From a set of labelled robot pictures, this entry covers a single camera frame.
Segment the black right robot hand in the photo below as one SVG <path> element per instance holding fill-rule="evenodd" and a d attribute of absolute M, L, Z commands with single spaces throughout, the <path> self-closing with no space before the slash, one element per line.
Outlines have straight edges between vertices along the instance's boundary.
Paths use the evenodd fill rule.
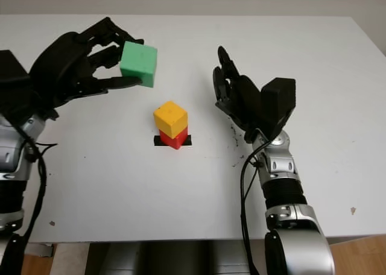
<path fill-rule="evenodd" d="M 272 140 L 264 132 L 260 90 L 248 76 L 239 73 L 223 46 L 218 47 L 217 54 L 220 65 L 214 68 L 212 75 L 215 105 L 245 132 L 244 139 L 248 144 L 259 134 L 266 141 Z"/>

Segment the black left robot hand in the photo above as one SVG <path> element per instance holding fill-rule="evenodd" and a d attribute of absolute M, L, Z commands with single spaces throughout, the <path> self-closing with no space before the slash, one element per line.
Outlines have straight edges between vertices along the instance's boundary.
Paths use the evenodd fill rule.
<path fill-rule="evenodd" d="M 68 32 L 37 58 L 30 70 L 34 91 L 42 105 L 55 109 L 71 100 L 140 85 L 138 77 L 95 78 L 94 72 L 116 66 L 125 42 L 143 45 L 105 17 L 82 33 Z"/>

